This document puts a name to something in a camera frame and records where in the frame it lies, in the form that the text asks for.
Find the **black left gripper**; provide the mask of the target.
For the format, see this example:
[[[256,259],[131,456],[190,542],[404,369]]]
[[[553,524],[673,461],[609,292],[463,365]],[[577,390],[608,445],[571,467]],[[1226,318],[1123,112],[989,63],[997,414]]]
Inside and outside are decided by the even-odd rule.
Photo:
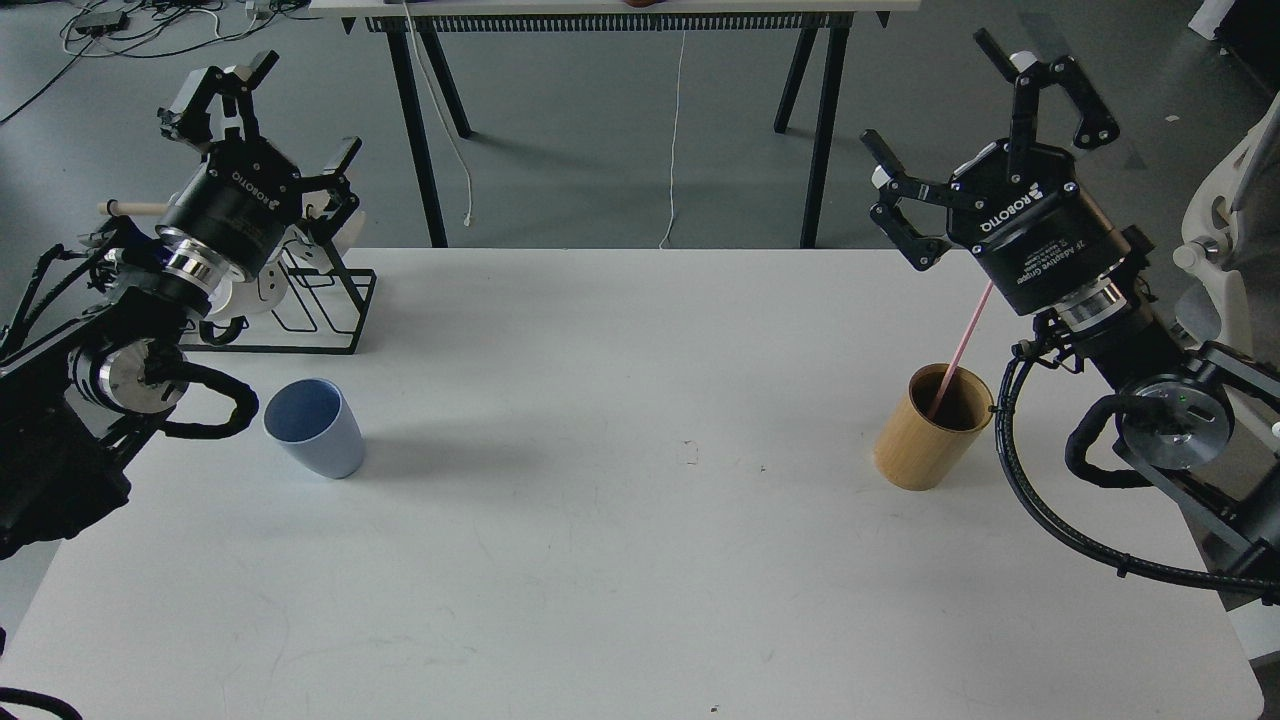
[[[270,141],[257,140],[252,92],[279,59],[266,50],[246,65],[192,70],[170,106],[157,109],[164,138],[205,154],[156,225],[172,250],[164,273],[205,293],[228,275],[255,281],[298,219],[305,237],[333,246],[360,205],[347,177],[360,137],[342,138],[315,176],[301,176]],[[310,193],[325,195],[315,211]]]

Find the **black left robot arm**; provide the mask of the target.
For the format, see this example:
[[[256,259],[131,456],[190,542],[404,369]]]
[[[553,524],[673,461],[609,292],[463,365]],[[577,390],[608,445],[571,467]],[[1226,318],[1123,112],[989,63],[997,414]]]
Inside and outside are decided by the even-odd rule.
[[[347,170],[361,142],[306,176],[262,136],[253,91],[278,61],[192,70],[157,111],[163,136],[198,152],[187,182],[161,205],[109,201],[83,251],[54,246],[37,261],[3,329],[3,556],[64,541],[125,505],[125,466],[156,434],[224,439],[246,430],[257,395],[242,380],[189,361],[183,337],[212,347],[212,297],[257,281],[289,237],[307,241],[365,319],[337,250],[356,227]]]

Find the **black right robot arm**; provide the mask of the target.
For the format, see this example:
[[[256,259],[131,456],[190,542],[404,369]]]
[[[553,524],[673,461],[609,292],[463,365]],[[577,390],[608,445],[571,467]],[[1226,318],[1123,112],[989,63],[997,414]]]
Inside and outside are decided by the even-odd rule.
[[[1203,483],[1194,471],[1224,454],[1244,418],[1233,395],[1277,407],[1277,372],[1240,341],[1181,346],[1151,306],[1142,275],[1149,238],[1105,215],[1079,183],[1070,150],[1038,141],[1041,92],[1053,86],[1064,88],[1080,117],[1074,147],[1091,151],[1120,135],[1076,59],[1012,59],[986,29],[974,40],[1012,86],[1007,137],[940,183],[909,176],[876,131],[865,131],[861,142],[879,170],[870,219],[911,266],[925,272],[950,249],[964,249],[1012,310],[1033,319],[1032,338],[1012,346],[993,406],[996,450],[1009,484],[1052,537],[1120,577],[1275,605],[1277,469],[1244,500]],[[1102,488],[1161,489],[1211,534],[1213,571],[1172,568],[1102,544],[1036,492],[1015,446],[1023,386],[1034,366],[1078,373],[1085,363],[1110,392],[1069,434],[1068,470]]]

